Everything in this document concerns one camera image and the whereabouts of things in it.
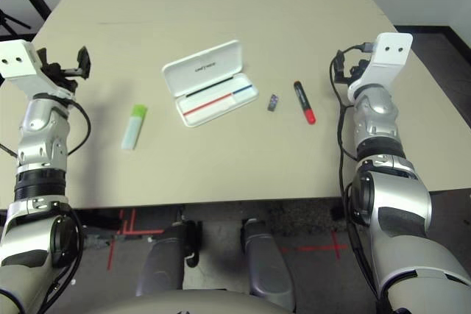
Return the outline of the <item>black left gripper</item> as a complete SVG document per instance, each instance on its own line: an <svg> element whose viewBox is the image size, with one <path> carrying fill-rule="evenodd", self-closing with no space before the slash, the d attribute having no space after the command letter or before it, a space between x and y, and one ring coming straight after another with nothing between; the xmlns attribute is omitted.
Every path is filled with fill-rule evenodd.
<svg viewBox="0 0 471 314"><path fill-rule="evenodd" d="M87 79L90 76L91 59L85 46L83 46L77 53L77 70L62 69L58 63L48 64L46 48L38 49L37 54L43 73L57 86L70 92L75 92L78 86L77 81L72 79L72 77L80 76L83 79Z"/></svg>

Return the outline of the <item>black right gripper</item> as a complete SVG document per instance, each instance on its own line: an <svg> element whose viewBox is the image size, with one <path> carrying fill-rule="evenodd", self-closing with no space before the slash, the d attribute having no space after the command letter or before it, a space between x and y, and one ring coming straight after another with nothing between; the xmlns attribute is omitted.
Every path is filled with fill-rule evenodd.
<svg viewBox="0 0 471 314"><path fill-rule="evenodd" d="M333 70L341 72L341 83L345 85L351 85L354 81L361 78L363 73L365 72L367 66L369 65L369 61L365 59L361 59L358 61L357 65L354 65L350 68L349 76L344 74L344 52L337 51L335 57L333 58Z"/></svg>

